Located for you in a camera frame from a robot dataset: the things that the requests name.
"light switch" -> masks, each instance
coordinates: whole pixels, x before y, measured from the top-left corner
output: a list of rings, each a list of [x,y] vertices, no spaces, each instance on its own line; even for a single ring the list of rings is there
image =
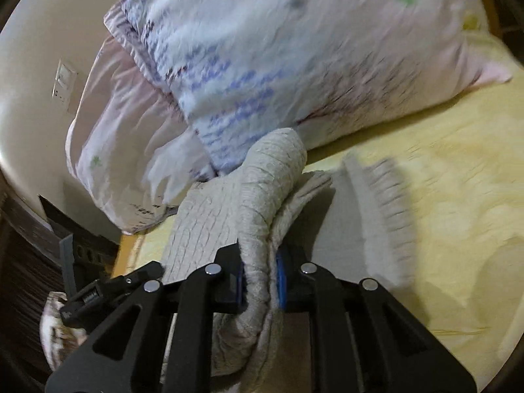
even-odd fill
[[[55,78],[56,81],[62,86],[62,88],[65,88],[66,90],[71,90],[74,85],[74,80],[77,78],[77,73],[64,64],[62,60],[58,64],[57,69],[57,76]]]

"pink pillowcase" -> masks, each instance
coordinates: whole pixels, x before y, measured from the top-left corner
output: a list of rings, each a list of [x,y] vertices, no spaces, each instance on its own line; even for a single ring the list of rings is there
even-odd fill
[[[96,57],[65,148],[70,173],[129,233],[158,223],[194,181],[215,176],[172,95],[113,37]]]

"bed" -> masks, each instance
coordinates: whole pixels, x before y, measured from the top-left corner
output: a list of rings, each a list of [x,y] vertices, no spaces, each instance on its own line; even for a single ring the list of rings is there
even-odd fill
[[[393,157],[407,179],[417,229],[417,271],[400,299],[473,374],[479,391],[512,391],[524,332],[524,70],[501,41],[493,0],[465,20],[472,46],[501,61],[510,83],[382,124],[308,153],[329,170],[348,152],[363,164]],[[160,260],[176,216],[122,236],[114,275]]]

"wall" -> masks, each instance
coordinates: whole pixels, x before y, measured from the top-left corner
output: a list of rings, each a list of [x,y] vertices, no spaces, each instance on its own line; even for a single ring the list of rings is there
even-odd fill
[[[119,232],[67,171],[64,143],[73,115],[51,92],[59,59],[79,78],[71,105],[108,32],[103,16],[117,0],[21,0],[0,33],[0,166],[7,181],[39,215],[43,195],[95,234]]]

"gray cloth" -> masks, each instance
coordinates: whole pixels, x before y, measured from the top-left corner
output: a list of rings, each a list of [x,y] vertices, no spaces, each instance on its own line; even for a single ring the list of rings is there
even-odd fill
[[[187,277],[238,240],[246,277],[247,309],[213,321],[212,374],[238,373],[240,392],[258,388],[277,352],[282,314],[276,251],[307,204],[329,186],[324,172],[306,173],[306,150],[292,129],[258,140],[240,168],[192,186],[162,256],[164,283]]]

